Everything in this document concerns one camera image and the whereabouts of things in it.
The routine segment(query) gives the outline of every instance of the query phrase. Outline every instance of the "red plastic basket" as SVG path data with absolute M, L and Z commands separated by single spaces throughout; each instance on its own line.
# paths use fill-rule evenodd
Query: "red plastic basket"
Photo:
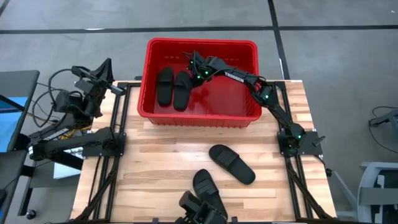
M 191 91 L 188 108 L 176 111 L 159 106 L 156 99 L 157 74 L 171 67 L 174 74 L 187 70 L 183 52 L 196 50 L 204 57 L 217 56 L 229 65 L 259 73 L 257 46 L 248 40 L 154 38 L 147 46 L 138 113 L 154 124 L 244 128 L 259 119 L 261 107 L 252 99 L 246 85 L 228 77 L 214 77 Z

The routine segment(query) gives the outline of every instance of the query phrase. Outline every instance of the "gray concrete floor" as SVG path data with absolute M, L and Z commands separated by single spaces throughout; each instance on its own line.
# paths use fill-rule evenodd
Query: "gray concrete floor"
M 274 2 L 280 26 L 398 24 L 395 0 Z M 10 0 L 0 16 L 0 30 L 271 25 L 268 3 L 261 0 Z M 379 147 L 367 127 L 372 108 L 398 106 L 398 30 L 282 31 L 281 36 L 290 77 L 304 81 L 315 127 L 326 136 L 322 144 L 326 166 L 339 172 L 355 194 L 361 162 L 398 162 L 398 154 Z M 39 82 L 45 83 L 61 68 L 96 68 L 110 57 L 115 79 L 131 80 L 142 75 L 146 43 L 153 37 L 253 40 L 261 75 L 282 79 L 274 33 L 266 30 L 0 35 L 0 70 L 36 69 L 41 72 Z M 72 90 L 72 81 L 69 74 L 59 75 L 53 85 Z M 45 90 L 38 86 L 34 98 Z M 49 102 L 48 98 L 41 102 L 45 110 Z M 27 119 L 23 132 L 36 130 Z M 383 144 L 398 151 L 398 140 L 388 126 L 373 131 Z M 24 182 L 21 178 L 19 191 Z M 345 208 L 333 181 L 330 186 L 337 209 Z M 75 190 L 76 185 L 35 190 L 29 208 L 39 215 L 32 221 L 16 216 L 16 197 L 6 223 L 65 221 Z

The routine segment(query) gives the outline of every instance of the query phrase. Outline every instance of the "wooden tabletop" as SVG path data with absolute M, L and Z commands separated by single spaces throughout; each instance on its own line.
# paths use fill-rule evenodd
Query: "wooden tabletop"
M 286 87 L 294 122 L 307 130 L 314 128 L 303 83 L 286 81 Z M 207 169 L 213 177 L 229 220 L 231 217 L 238 217 L 241 222 L 294 220 L 285 162 L 276 138 L 279 129 L 267 109 L 263 108 L 260 119 L 244 129 L 156 126 L 138 115 L 138 97 L 139 88 L 133 87 L 112 222 L 151 222 L 154 217 L 161 222 L 173 222 L 184 216 L 185 210 L 179 207 L 178 201 L 184 191 L 194 193 L 192 179 L 200 169 Z M 104 115 L 94 120 L 94 131 L 109 126 L 114 99 L 115 95 L 108 91 L 101 105 Z M 210 159 L 208 150 L 215 144 L 227 145 L 240 155 L 256 173 L 253 184 L 241 184 Z M 84 161 L 71 218 L 87 206 L 97 159 L 91 157 Z M 313 156 L 302 156 L 302 160 L 309 191 L 324 210 L 335 217 L 323 164 Z M 297 192 L 301 214 L 305 217 L 302 195 L 298 189 Z M 104 217 L 107 198 L 108 192 L 105 192 L 100 218 Z

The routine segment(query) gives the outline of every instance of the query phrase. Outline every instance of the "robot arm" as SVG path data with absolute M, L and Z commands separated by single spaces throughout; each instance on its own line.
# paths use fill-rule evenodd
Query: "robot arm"
M 124 95 L 126 92 L 125 89 L 112 85 L 114 78 L 110 58 L 107 58 L 96 70 L 91 71 L 85 67 L 73 66 L 71 71 L 72 74 L 80 77 L 75 86 L 82 90 L 83 94 L 79 91 L 63 90 L 54 99 L 53 110 L 65 113 L 65 115 L 59 122 L 29 136 L 29 155 L 35 161 L 51 159 L 58 162 L 59 154 L 65 155 L 64 150 L 93 145 L 102 150 L 107 149 L 110 144 L 116 144 L 116 141 L 120 139 L 118 135 L 115 137 L 110 128 L 103 128 L 94 134 L 53 141 L 56 137 L 73 129 L 91 125 L 93 118 L 102 116 L 100 105 L 105 98 L 107 89 L 116 95 Z
M 227 65 L 218 57 L 203 58 L 198 52 L 187 54 L 190 56 L 188 69 L 192 73 L 193 86 L 200 86 L 210 81 L 213 76 L 224 75 L 237 82 L 245 84 L 253 99 L 262 107 L 267 108 L 285 130 L 284 145 L 290 151 L 297 151 L 305 139 L 305 131 L 301 125 L 294 123 L 282 109 L 278 100 L 275 85 L 270 85 L 265 78 L 251 74 Z

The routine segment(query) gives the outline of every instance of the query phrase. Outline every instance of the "black slide sandal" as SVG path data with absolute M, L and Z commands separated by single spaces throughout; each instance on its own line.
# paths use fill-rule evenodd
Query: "black slide sandal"
M 221 197 L 218 193 L 217 186 L 207 170 L 201 169 L 195 174 L 193 177 L 193 189 L 200 200 L 208 202 L 228 218 L 223 201 L 221 201 Z
M 240 182 L 249 185 L 256 179 L 256 174 L 252 169 L 227 146 L 215 145 L 209 150 L 209 156 L 219 166 L 226 169 L 230 174 Z
M 174 109 L 185 111 L 191 95 L 192 81 L 187 72 L 179 72 L 174 81 Z
M 165 67 L 157 75 L 157 102 L 160 106 L 172 103 L 174 73 L 172 68 Z

